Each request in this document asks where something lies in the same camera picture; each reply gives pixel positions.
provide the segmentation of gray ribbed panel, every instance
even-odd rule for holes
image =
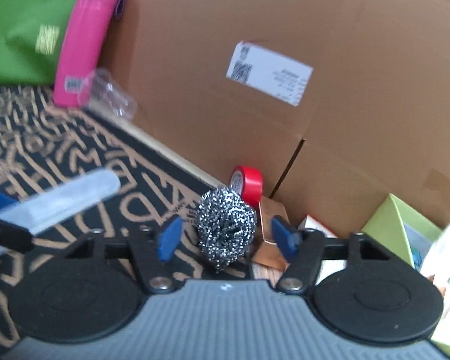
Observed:
[[[302,298],[265,281],[190,280],[151,297],[137,318],[79,345],[22,340],[5,360],[443,360],[427,341],[375,348],[322,326]]]

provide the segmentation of green bag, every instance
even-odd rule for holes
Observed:
[[[52,84],[76,0],[0,0],[0,85]]]

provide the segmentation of white paper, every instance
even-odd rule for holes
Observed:
[[[329,229],[327,229],[324,225],[322,225],[319,221],[317,221],[313,216],[307,215],[307,217],[298,225],[298,230],[303,229],[315,229],[321,231],[328,238],[337,238],[337,236],[332,233]]]
[[[252,43],[236,45],[226,77],[296,107],[313,68]]]
[[[450,278],[450,223],[423,259],[420,273],[426,278],[434,275],[433,284],[440,287]]]

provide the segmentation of clear plastic bag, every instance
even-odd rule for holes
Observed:
[[[94,70],[83,80],[78,104],[88,107],[91,102],[98,102],[99,107],[127,120],[132,120],[137,111],[135,100],[120,88],[105,68]]]

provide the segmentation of black round wheel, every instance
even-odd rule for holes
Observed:
[[[440,292],[404,264],[368,260],[315,289],[319,314],[340,333],[371,344],[429,338],[443,312]]]
[[[71,344],[118,330],[142,298],[130,278],[95,259],[57,259],[18,283],[8,310],[23,335]]]

